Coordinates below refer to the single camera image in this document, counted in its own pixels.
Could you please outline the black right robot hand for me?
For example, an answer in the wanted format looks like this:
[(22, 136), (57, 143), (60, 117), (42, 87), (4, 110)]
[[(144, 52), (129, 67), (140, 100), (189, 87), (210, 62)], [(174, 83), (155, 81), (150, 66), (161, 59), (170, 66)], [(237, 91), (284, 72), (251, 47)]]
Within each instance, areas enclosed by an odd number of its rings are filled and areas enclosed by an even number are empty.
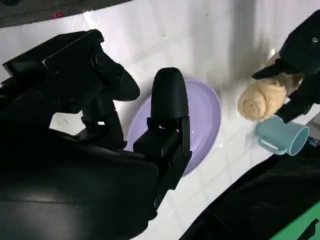
[(103, 41), (59, 34), (3, 64), (1, 239), (129, 240), (177, 187), (192, 156), (181, 71), (156, 73), (147, 130), (126, 151), (114, 102), (140, 89)]

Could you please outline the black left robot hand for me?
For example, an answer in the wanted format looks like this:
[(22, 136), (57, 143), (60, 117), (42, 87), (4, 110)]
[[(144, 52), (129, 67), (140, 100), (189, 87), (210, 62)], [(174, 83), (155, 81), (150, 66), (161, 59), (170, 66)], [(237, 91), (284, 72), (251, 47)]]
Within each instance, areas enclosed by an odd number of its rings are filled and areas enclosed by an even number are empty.
[(320, 11), (316, 10), (285, 40), (279, 58), (271, 66), (252, 75), (256, 80), (278, 74), (303, 74), (298, 89), (289, 95), (290, 101), (276, 113), (285, 123), (306, 115), (320, 103)]

